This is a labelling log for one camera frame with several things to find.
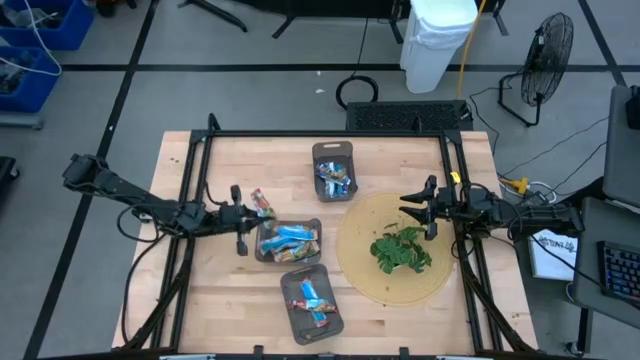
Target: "white trash can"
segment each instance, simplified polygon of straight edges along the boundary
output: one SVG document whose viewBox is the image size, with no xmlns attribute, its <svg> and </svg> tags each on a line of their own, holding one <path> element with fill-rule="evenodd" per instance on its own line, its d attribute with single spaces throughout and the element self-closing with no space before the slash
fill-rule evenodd
<svg viewBox="0 0 640 360">
<path fill-rule="evenodd" d="M 411 0 L 400 67 L 414 94 L 435 90 L 478 14 L 474 0 Z"/>
</svg>

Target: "fan stand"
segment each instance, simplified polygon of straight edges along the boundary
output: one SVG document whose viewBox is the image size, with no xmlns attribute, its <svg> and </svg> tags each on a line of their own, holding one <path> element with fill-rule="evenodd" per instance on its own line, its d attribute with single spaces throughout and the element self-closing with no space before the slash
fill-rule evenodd
<svg viewBox="0 0 640 360">
<path fill-rule="evenodd" d="M 540 94 L 540 93 L 536 94 L 536 121 L 535 122 L 529 122 L 529 121 L 525 120 L 525 118 L 520 116 L 520 114 L 518 114 L 517 112 L 511 110 L 507 105 L 504 104 L 504 102 L 502 102 L 502 94 L 504 92 L 504 82 L 505 82 L 505 80 L 511 80 L 512 78 L 514 78 L 516 76 L 521 76 L 521 75 L 522 75 L 522 73 L 515 73 L 515 74 L 510 74 L 510 75 L 504 76 L 502 79 L 500 79 L 500 90 L 498 92 L 498 104 L 500 106 L 502 106 L 503 109 L 507 110 L 511 115 L 513 115 L 516 119 L 522 121 L 522 123 L 526 127 L 536 126 L 540 122 L 540 106 L 542 105 L 542 94 Z"/>
</svg>

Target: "yellow cable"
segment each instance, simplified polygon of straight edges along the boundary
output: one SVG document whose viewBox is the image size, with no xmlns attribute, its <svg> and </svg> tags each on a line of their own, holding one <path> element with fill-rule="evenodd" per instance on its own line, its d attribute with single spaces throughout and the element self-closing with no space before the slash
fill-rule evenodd
<svg viewBox="0 0 640 360">
<path fill-rule="evenodd" d="M 462 64 L 460 64 L 460 75 L 458 76 L 458 99 L 462 97 L 462 80 L 464 79 L 464 64 L 467 62 L 467 53 L 469 52 L 469 46 L 471 45 L 471 40 L 473 40 L 473 33 L 476 31 L 476 27 L 478 26 L 478 22 L 480 21 L 480 15 L 482 15 L 482 10 L 484 10 L 484 5 L 487 3 L 487 0 L 482 0 L 480 3 L 480 7 L 478 8 L 478 15 L 476 16 L 476 20 L 473 22 L 473 27 L 471 28 L 471 32 L 469 33 L 469 37 L 467 38 L 467 43 L 464 45 L 464 54 L 462 55 Z"/>
</svg>

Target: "snack bin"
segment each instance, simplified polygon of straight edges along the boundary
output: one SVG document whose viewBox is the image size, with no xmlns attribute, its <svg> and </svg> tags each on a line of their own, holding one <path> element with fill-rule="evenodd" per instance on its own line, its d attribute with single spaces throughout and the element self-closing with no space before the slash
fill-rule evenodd
<svg viewBox="0 0 640 360">
<path fill-rule="evenodd" d="M 300 282 L 305 278 L 311 280 L 318 294 L 318 298 L 325 299 L 334 304 L 338 308 L 338 311 L 335 313 L 327 313 L 327 324 L 322 327 L 316 327 L 311 312 L 287 308 L 293 338 L 296 343 L 300 345 L 311 344 L 330 336 L 338 335 L 344 329 L 344 322 L 340 316 L 340 308 L 336 303 L 336 298 L 331 289 L 327 268 L 322 264 L 288 272 L 282 276 L 280 279 L 280 287 L 282 288 L 285 306 L 287 301 L 304 299 Z"/>
<path fill-rule="evenodd" d="M 48 55 L 39 48 L 12 48 L 2 46 L 0 47 L 0 57 L 5 59 L 19 58 L 25 51 L 35 57 L 35 61 L 31 65 L 33 69 L 52 73 L 58 70 Z M 58 76 L 27 71 L 13 93 L 0 94 L 0 110 L 28 113 L 40 111 L 57 80 Z"/>
<path fill-rule="evenodd" d="M 298 261 L 294 261 L 294 262 L 275 262 L 273 260 L 273 255 L 271 253 L 267 253 L 265 255 L 262 255 L 260 253 L 260 249 L 259 249 L 259 245 L 260 245 L 260 240 L 263 239 L 270 239 L 272 237 L 274 237 L 276 235 L 276 232 L 271 230 L 271 229 L 267 229 L 265 228 L 264 224 L 258 226 L 258 231 L 256 231 L 256 249 L 255 249 L 255 256 L 256 256 L 256 260 L 260 261 L 260 262 L 266 262 L 266 263 L 273 263 L 273 264 L 282 264 L 282 265 L 311 265 L 311 264 L 315 264 L 318 261 L 320 261 L 320 257 L 322 256 L 322 224 L 320 223 L 320 220 L 318 219 L 311 219 L 308 221 L 278 221 L 278 225 L 284 225 L 284 226 L 288 226 L 288 225 L 304 225 L 306 227 L 309 227 L 311 229 L 315 229 L 316 231 L 318 231 L 318 247 L 320 248 L 320 251 L 318 251 L 317 254 L 313 255 L 313 256 L 309 256 L 308 258 L 304 258 L 304 259 L 300 259 Z"/>
<path fill-rule="evenodd" d="M 348 141 L 333 141 L 326 143 L 317 143 L 313 145 L 311 150 L 313 156 L 313 179 L 318 200 L 321 202 L 349 201 L 358 191 L 356 183 L 356 171 L 353 166 L 353 145 Z M 316 175 L 318 164 L 334 162 L 342 164 L 347 169 L 347 176 L 351 179 L 351 183 L 347 189 L 347 195 L 341 197 L 329 197 L 325 194 L 325 182 Z"/>
<path fill-rule="evenodd" d="M 49 50 L 77 50 L 82 45 L 82 41 L 93 22 L 93 12 L 82 0 L 28 1 L 32 9 L 41 6 L 67 9 L 58 28 L 38 29 L 42 42 Z M 16 11 L 26 9 L 24 0 L 6 0 L 4 5 Z M 13 46 L 41 46 L 31 28 L 0 27 L 0 36 Z"/>
</svg>

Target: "white paper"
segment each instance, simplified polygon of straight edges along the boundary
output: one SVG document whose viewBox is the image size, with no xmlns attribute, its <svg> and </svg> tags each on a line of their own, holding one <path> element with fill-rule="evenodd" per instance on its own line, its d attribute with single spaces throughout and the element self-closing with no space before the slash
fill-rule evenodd
<svg viewBox="0 0 640 360">
<path fill-rule="evenodd" d="M 576 265 L 578 239 L 542 230 L 534 235 L 544 247 L 571 266 Z M 533 239 L 529 239 L 533 276 L 543 279 L 573 281 L 573 270 L 549 255 Z"/>
</svg>

